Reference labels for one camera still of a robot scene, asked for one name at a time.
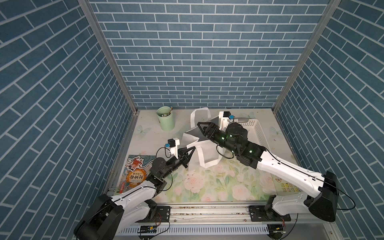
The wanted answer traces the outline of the white insulated delivery bag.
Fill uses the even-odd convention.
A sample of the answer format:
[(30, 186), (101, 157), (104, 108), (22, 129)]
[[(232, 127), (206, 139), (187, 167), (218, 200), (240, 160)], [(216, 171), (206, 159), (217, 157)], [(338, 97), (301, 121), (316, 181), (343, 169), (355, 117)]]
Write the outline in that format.
[(188, 170), (198, 168), (210, 168), (217, 165), (224, 153), (223, 148), (218, 148), (217, 144), (205, 137), (197, 127), (199, 122), (213, 122), (219, 124), (219, 117), (212, 117), (209, 108), (195, 109), (190, 116), (191, 129), (183, 134), (181, 146), (186, 148), (195, 147), (191, 160), (188, 163)]

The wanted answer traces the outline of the white plastic basket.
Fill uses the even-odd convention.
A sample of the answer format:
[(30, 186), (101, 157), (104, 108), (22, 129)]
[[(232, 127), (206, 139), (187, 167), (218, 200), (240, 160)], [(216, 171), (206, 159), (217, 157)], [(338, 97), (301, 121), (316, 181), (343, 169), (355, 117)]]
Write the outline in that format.
[(261, 123), (257, 119), (240, 119), (238, 123), (248, 131), (248, 140), (269, 150), (267, 138), (262, 129)]

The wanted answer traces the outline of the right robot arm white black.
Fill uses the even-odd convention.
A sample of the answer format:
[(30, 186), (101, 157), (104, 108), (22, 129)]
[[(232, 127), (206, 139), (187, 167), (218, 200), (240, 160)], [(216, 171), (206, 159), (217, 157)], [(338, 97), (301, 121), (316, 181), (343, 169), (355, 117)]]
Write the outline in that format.
[(313, 172), (273, 155), (266, 147), (248, 140), (248, 131), (231, 123), (225, 131), (212, 122), (197, 124), (202, 134), (213, 143), (232, 152), (245, 166), (273, 174), (302, 190), (291, 196), (272, 197), (272, 211), (280, 216), (311, 213), (326, 221), (336, 220), (339, 189), (337, 176), (332, 172)]

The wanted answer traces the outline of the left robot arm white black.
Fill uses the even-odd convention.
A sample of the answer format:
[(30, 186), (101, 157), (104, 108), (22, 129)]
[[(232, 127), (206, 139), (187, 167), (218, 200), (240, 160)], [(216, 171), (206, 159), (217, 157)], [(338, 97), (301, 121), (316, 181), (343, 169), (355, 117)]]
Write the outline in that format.
[(155, 217), (157, 204), (152, 200), (166, 189), (166, 177), (180, 166), (188, 167), (195, 147), (181, 148), (177, 155), (152, 161), (145, 181), (120, 195), (100, 195), (74, 229), (77, 240), (112, 240), (116, 233), (137, 221)]

